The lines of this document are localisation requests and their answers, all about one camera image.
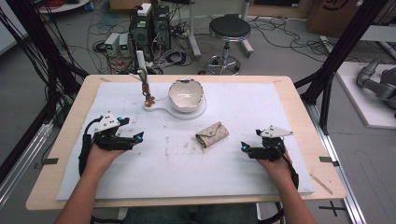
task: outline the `person's lap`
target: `person's lap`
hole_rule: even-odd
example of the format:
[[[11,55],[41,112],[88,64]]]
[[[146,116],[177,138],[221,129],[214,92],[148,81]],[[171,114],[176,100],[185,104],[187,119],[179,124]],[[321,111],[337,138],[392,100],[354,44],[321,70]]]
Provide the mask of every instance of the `person's lap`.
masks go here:
[[[255,203],[198,206],[191,220],[188,206],[130,208],[124,223],[132,224],[256,224]]]

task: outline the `ceramic bowl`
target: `ceramic bowl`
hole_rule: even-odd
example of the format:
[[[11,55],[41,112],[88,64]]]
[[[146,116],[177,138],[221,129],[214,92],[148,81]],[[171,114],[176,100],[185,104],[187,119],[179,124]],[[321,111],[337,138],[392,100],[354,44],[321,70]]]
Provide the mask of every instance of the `ceramic bowl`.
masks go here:
[[[204,97],[201,83],[191,78],[183,78],[174,82],[169,89],[172,107],[182,113],[190,113],[199,108]]]

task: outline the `white paper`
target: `white paper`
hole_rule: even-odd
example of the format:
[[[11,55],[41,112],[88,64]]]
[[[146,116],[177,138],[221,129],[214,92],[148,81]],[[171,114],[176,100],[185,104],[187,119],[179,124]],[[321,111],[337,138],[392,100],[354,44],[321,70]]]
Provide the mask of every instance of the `white paper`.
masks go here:
[[[152,83],[151,93],[160,99],[170,86]],[[164,111],[145,111],[140,83],[101,85],[83,129],[91,120],[111,111],[116,117],[131,119],[119,128],[120,136],[145,133],[143,143],[122,154],[107,170],[97,199],[277,194],[265,170],[241,151],[241,141],[252,147],[261,145],[256,129],[275,125],[290,130],[274,85],[203,83],[203,87],[205,113],[197,119],[179,120]],[[218,121],[230,135],[203,153],[193,137]],[[78,182],[83,129],[67,163],[57,200],[68,199]],[[312,193],[313,185],[294,136],[286,136],[285,145],[300,175],[299,191]]]

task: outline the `computer equipment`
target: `computer equipment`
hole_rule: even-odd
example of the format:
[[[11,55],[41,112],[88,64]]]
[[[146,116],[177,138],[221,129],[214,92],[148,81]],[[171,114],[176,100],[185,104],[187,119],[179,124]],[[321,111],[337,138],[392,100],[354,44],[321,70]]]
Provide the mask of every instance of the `computer equipment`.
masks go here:
[[[169,6],[158,6],[153,13],[155,41],[157,47],[163,49],[171,48]]]
[[[152,40],[154,37],[154,28],[152,9],[147,12],[146,16],[139,16],[134,14],[131,19],[129,31],[133,42],[134,51],[142,50],[147,62],[152,61]]]
[[[129,34],[120,34],[120,53],[122,57],[128,58],[132,55],[132,46]]]
[[[120,53],[120,34],[113,33],[105,41],[107,55],[117,57]]]

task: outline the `table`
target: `table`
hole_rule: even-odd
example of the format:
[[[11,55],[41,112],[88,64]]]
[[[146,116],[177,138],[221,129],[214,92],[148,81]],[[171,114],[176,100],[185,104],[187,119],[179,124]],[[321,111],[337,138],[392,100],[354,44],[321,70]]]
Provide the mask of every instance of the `table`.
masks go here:
[[[297,144],[301,150],[305,165],[312,176],[315,192],[304,195],[304,200],[341,199],[346,196],[338,174],[331,162],[321,162],[319,157],[328,157],[318,134],[309,118],[298,92],[288,77],[268,76],[150,76],[153,82],[172,82],[181,77],[191,77],[202,83],[273,83],[276,86],[279,99],[288,117],[290,127],[294,131]],[[96,92],[104,81],[136,82],[129,76],[91,75],[88,76],[72,109],[61,129],[49,158],[59,158],[57,164],[45,165],[27,200],[29,210],[62,209],[65,202],[56,201],[56,195],[61,185],[64,167],[67,164],[70,151],[79,135],[79,130],[91,108]],[[171,199],[122,199],[97,200],[95,207],[131,207],[151,205],[176,204],[209,204],[209,203],[255,203],[276,202],[278,195],[270,196],[214,196]]]

